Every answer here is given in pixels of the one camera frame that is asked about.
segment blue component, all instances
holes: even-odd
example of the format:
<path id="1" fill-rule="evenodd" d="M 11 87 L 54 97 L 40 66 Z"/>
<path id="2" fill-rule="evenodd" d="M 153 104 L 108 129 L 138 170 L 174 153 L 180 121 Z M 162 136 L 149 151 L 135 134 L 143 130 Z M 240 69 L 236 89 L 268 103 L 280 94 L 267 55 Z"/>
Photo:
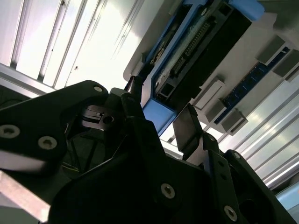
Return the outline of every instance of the blue component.
<path id="1" fill-rule="evenodd" d="M 163 67 L 164 63 L 167 61 L 168 57 L 171 55 L 173 50 L 175 49 L 176 45 L 179 43 L 182 35 L 188 28 L 190 22 L 192 21 L 193 17 L 196 15 L 198 8 L 202 5 L 205 4 L 207 0 L 186 0 L 183 4 L 193 4 L 184 18 L 183 22 L 181 23 L 180 27 L 176 31 L 174 37 L 172 38 L 171 42 L 169 43 L 168 47 L 166 48 L 165 52 L 159 59 L 159 61 L 156 63 L 155 67 L 149 74 L 149 78 L 151 78 L 151 87 L 150 89 L 147 89 L 147 91 L 151 91 L 151 97 L 146 103 L 146 105 L 143 107 L 143 113 L 145 115 L 145 118 L 147 120 L 150 120 L 154 123 L 156 130 L 159 134 L 159 136 L 165 131 L 165 129 L 171 124 L 171 122 L 174 121 L 176 117 L 176 113 L 171 110 L 170 108 L 164 106 L 163 104 L 157 102 L 153 98 L 153 87 L 154 87 L 154 81 L 156 78 L 156 75 L 159 73 L 161 68 Z M 157 44 L 154 46 L 154 48 L 150 51 L 149 55 L 146 58 L 146 63 L 151 60 L 153 57 L 153 54 L 155 52 L 155 49 L 159 45 L 160 41 L 162 40 L 163 36 L 165 35 L 166 30 L 168 27 L 171 25 L 173 18 L 167 25 L 167 28 L 165 29 L 164 33 L 162 36 L 159 38 L 159 41 Z"/>
<path id="2" fill-rule="evenodd" d="M 202 5 L 204 6 L 206 4 L 207 0 L 185 0 L 184 5 L 194 4 L 194 5 Z"/>
<path id="3" fill-rule="evenodd" d="M 229 0 L 228 3 L 252 21 L 256 21 L 265 12 L 257 0 Z"/>
<path id="4" fill-rule="evenodd" d="M 214 123 L 219 124 L 219 122 L 234 108 L 234 106 L 236 106 L 289 51 L 290 49 L 285 47 L 269 63 L 268 66 L 261 62 L 257 63 L 257 65 L 249 72 L 249 74 L 222 101 L 226 106 L 226 110 L 214 121 Z"/>
<path id="5" fill-rule="evenodd" d="M 289 210 L 299 204 L 299 182 L 288 187 L 283 192 L 276 195 L 276 198 L 284 206 L 286 210 Z"/>
<path id="6" fill-rule="evenodd" d="M 172 109 L 152 98 L 144 106 L 143 113 L 146 120 L 151 120 L 154 123 L 159 136 L 176 117 L 176 113 Z"/>

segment white panel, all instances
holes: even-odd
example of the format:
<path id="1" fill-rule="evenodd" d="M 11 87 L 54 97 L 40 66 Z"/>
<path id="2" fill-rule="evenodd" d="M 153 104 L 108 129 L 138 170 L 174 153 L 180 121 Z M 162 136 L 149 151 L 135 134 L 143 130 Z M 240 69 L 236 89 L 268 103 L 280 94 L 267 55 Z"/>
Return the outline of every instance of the white panel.
<path id="1" fill-rule="evenodd" d="M 37 78 L 47 50 L 60 0 L 31 0 L 16 69 Z"/>
<path id="2" fill-rule="evenodd" d="M 160 136 L 160 139 L 164 141 L 168 141 L 172 136 L 174 135 L 174 129 L 173 125 L 170 124 L 168 128 L 163 132 L 163 134 Z"/>
<path id="3" fill-rule="evenodd" d="M 223 134 L 221 132 L 218 132 L 217 130 L 213 129 L 213 128 L 209 128 L 207 130 L 207 132 L 211 135 L 214 136 L 214 138 L 216 138 L 216 140 L 218 140 Z"/>
<path id="4" fill-rule="evenodd" d="M 276 136 L 272 141 L 265 145 L 260 151 L 258 151 L 254 156 L 247 160 L 253 169 L 256 169 L 262 163 L 271 158 L 276 152 L 283 149 L 286 144 L 291 142 L 299 133 L 299 119 L 296 120 L 292 125 L 285 129 L 282 133 Z"/>
<path id="5" fill-rule="evenodd" d="M 124 88 L 123 71 L 162 3 L 109 0 L 92 38 L 78 55 L 67 85 L 91 79 L 108 90 Z"/>
<path id="6" fill-rule="evenodd" d="M 97 12 L 95 12 L 98 3 L 99 0 L 86 1 L 86 4 L 83 8 L 83 12 L 80 15 L 78 25 L 76 27 L 75 34 L 71 40 L 71 44 L 67 50 L 65 59 L 62 64 L 62 68 L 59 72 L 55 89 L 62 89 L 65 87 L 67 79 L 70 75 L 72 67 L 82 46 L 83 40 L 84 38 L 90 35 L 92 29 L 89 28 L 95 26 L 96 18 L 93 18 L 94 13 L 99 15 L 99 13 L 101 12 L 101 8 L 99 8 Z"/>
<path id="7" fill-rule="evenodd" d="M 228 149 L 236 150 L 240 143 L 244 142 L 255 132 L 255 129 L 261 125 L 275 110 L 288 99 L 299 86 L 299 77 L 296 77 L 291 83 L 284 81 L 272 94 L 270 94 L 248 117 L 248 123 L 244 125 L 234 136 L 228 136 L 219 147 L 223 151 Z"/>
<path id="8" fill-rule="evenodd" d="M 166 148 L 166 149 L 174 152 L 177 155 L 177 157 L 181 157 L 183 155 L 183 153 L 181 153 L 178 150 L 178 147 L 175 147 L 174 145 L 172 145 L 164 140 L 161 140 L 161 144 L 162 144 L 163 148 Z"/>
<path id="9" fill-rule="evenodd" d="M 268 138 L 277 133 L 287 122 L 299 113 L 299 96 L 288 103 L 273 118 L 256 131 L 247 141 L 238 147 L 237 151 L 248 158 L 259 148 Z"/>
<path id="10" fill-rule="evenodd" d="M 174 139 L 172 142 L 171 142 L 172 145 L 178 147 L 178 143 L 177 143 L 177 139 Z"/>
<path id="11" fill-rule="evenodd" d="M 203 90 L 199 95 L 199 101 L 196 103 L 196 106 L 202 110 L 204 106 L 214 98 L 215 94 L 224 86 L 225 84 L 219 79 L 213 80 L 209 86 Z"/>
<path id="12" fill-rule="evenodd" d="M 275 184 L 281 183 L 285 178 L 290 177 L 290 175 L 296 173 L 299 166 L 299 156 L 292 159 L 289 163 L 283 165 L 281 168 L 272 172 L 267 178 L 263 179 L 264 183 L 270 189 L 275 187 Z"/>
<path id="13" fill-rule="evenodd" d="M 134 3 L 135 0 L 107 2 L 89 43 L 78 55 L 75 63 L 77 69 L 70 74 L 67 85 L 89 79 L 100 83 L 108 91 L 113 87 L 125 87 L 123 71 L 119 74 L 120 65 L 111 59 Z"/>
<path id="14" fill-rule="evenodd" d="M 65 11 L 62 25 L 59 29 L 54 48 L 51 52 L 49 64 L 43 79 L 43 83 L 52 86 L 58 74 L 61 62 L 69 44 L 76 18 L 79 13 L 82 0 L 70 0 Z"/>
<path id="15" fill-rule="evenodd" d="M 10 65 L 23 0 L 0 1 L 0 63 Z"/>
<path id="16" fill-rule="evenodd" d="M 269 174 L 269 170 L 274 170 L 275 168 L 283 165 L 290 158 L 299 154 L 299 139 L 294 141 L 288 147 L 286 147 L 282 152 L 277 154 L 273 159 L 267 162 L 265 165 L 260 167 L 256 173 L 260 178 L 265 178 Z"/>

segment metal plate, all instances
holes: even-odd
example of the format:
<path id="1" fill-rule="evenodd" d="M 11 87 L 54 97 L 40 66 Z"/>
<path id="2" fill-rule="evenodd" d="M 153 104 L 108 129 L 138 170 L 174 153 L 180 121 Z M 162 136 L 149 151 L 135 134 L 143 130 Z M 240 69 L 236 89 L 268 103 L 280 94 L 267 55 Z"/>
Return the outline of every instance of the metal plate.
<path id="1" fill-rule="evenodd" d="M 0 2 L 0 63 L 10 65 L 20 20 L 22 0 Z"/>

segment silver screw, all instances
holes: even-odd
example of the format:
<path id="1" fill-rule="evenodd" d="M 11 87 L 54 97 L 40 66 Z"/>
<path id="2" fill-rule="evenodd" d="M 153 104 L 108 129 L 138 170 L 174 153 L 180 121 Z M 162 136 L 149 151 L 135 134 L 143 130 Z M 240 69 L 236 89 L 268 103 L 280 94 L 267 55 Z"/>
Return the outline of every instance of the silver screw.
<path id="1" fill-rule="evenodd" d="M 169 199 L 173 199 L 174 196 L 176 195 L 173 187 L 167 183 L 163 183 L 161 185 L 161 191 L 162 194 Z"/>
<path id="2" fill-rule="evenodd" d="M 20 134 L 20 129 L 15 125 L 1 125 L 0 137 L 5 139 L 13 139 Z"/>
<path id="3" fill-rule="evenodd" d="M 229 217 L 230 220 L 236 222 L 238 220 L 238 216 L 235 212 L 235 210 L 232 209 L 232 207 L 226 205 L 224 206 L 224 212 Z"/>
<path id="4" fill-rule="evenodd" d="M 57 141 L 53 137 L 43 136 L 38 140 L 38 146 L 42 149 L 54 149 L 57 146 Z"/>
<path id="5" fill-rule="evenodd" d="M 210 138 L 210 140 L 215 141 L 215 138 L 210 134 L 209 134 L 209 138 Z"/>
<path id="6" fill-rule="evenodd" d="M 205 9 L 202 11 L 201 15 L 206 14 L 206 12 L 207 12 L 207 8 L 205 8 Z"/>
<path id="7" fill-rule="evenodd" d="M 102 91 L 103 91 L 102 88 L 100 88 L 100 87 L 98 87 L 98 86 L 95 86 L 94 89 L 95 89 L 96 91 L 98 91 L 98 92 L 102 92 Z"/>
<path id="8" fill-rule="evenodd" d="M 235 157 L 236 157 L 237 159 L 240 159 L 240 158 L 241 158 L 241 157 L 239 156 L 238 153 L 234 153 L 234 155 L 235 155 Z"/>

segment black metal bracket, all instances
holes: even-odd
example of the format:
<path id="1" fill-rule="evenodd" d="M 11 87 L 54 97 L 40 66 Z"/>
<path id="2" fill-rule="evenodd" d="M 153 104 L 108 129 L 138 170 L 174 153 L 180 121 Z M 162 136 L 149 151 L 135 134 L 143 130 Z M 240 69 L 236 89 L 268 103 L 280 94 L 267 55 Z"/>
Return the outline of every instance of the black metal bracket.
<path id="1" fill-rule="evenodd" d="M 122 94 L 123 108 L 126 114 L 126 127 L 136 160 L 141 160 L 153 199 L 167 211 L 178 209 L 181 204 L 181 192 L 166 159 L 164 149 L 151 121 L 145 119 L 138 99 L 131 94 Z"/>
<path id="2" fill-rule="evenodd" d="M 102 105 L 107 90 L 85 81 L 0 111 L 0 168 L 35 175 L 57 171 L 65 129 L 82 108 Z"/>

